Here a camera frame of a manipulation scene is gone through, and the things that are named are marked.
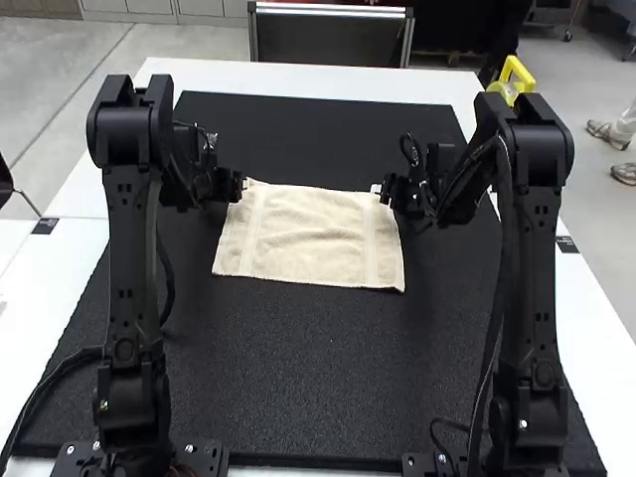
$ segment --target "shoe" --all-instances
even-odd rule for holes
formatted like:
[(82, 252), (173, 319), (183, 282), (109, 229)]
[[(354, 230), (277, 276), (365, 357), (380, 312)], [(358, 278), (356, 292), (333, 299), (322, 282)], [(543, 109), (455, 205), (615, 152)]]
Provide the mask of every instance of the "shoe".
[(612, 137), (612, 129), (613, 124), (611, 122), (602, 122), (595, 121), (590, 119), (587, 121), (587, 132), (589, 132), (592, 136), (602, 139), (609, 145), (611, 145), (614, 149), (618, 149), (619, 151), (624, 151), (629, 146), (631, 140), (617, 139), (616, 137)]
[(628, 186), (636, 186), (636, 162), (627, 162), (612, 166), (609, 170), (611, 176), (618, 182)]

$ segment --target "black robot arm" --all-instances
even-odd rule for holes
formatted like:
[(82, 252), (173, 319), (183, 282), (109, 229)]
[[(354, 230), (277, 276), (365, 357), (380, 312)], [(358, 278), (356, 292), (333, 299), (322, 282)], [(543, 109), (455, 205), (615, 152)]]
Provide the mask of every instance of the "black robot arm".
[(98, 440), (66, 445), (54, 476), (227, 472), (220, 443), (169, 435), (155, 284), (157, 208), (237, 202), (242, 174), (218, 167), (215, 134), (173, 121), (173, 89), (169, 76), (153, 76), (137, 90), (130, 77), (110, 76), (88, 114), (88, 150), (102, 170), (110, 230), (110, 311), (93, 403)]
[[(475, 98), (475, 114), (476, 132), (452, 169), (445, 170), (439, 160), (443, 144), (428, 144), (425, 156), (413, 146), (417, 160), (409, 161), (408, 175), (389, 174), (381, 191), (381, 201), (397, 212), (444, 228), (470, 222), (488, 188), (500, 189), (502, 260), (468, 456), (465, 464), (455, 459), (458, 465), (453, 465), (445, 456), (441, 462), (437, 454), (434, 465), (440, 474), (451, 475), (474, 476), (483, 469), (497, 476), (519, 470), (563, 475), (567, 392), (557, 347), (555, 243), (573, 141), (538, 94), (521, 94), (511, 109), (498, 93), (483, 92)], [(493, 447), (482, 469), (481, 422), (493, 371)], [(412, 464), (407, 458), (403, 462), (404, 474), (410, 475)]]

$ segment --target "towel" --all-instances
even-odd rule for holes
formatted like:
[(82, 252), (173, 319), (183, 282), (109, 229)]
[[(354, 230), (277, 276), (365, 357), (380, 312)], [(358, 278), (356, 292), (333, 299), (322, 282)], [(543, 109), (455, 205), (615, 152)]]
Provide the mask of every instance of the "towel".
[(246, 182), (212, 273), (404, 292), (398, 225), (377, 195)]

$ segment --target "gray floor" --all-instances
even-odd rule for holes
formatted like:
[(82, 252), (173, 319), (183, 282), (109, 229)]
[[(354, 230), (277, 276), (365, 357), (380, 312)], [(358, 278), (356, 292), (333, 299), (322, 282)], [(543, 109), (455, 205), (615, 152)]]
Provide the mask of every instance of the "gray floor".
[[(0, 19), (0, 45), (0, 147), (17, 185), (42, 209), (85, 150), (85, 115), (105, 75), (134, 75), (148, 56), (248, 59), (246, 30), (214, 27)], [(636, 188), (607, 174), (614, 163), (636, 161), (636, 147), (621, 153), (583, 130), (588, 117), (612, 118), (627, 106), (636, 94), (636, 65), (618, 62), (582, 31), (569, 44), (526, 38), (519, 53), (574, 134), (562, 217), (636, 339)], [(31, 213), (12, 199), (0, 217)]]

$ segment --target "white pants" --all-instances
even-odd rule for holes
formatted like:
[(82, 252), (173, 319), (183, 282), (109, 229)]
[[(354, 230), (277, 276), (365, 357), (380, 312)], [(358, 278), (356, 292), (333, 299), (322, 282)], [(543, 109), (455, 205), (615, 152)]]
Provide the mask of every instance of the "white pants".
[(616, 119), (611, 137), (620, 141), (629, 141), (636, 134), (636, 97), (623, 115)]

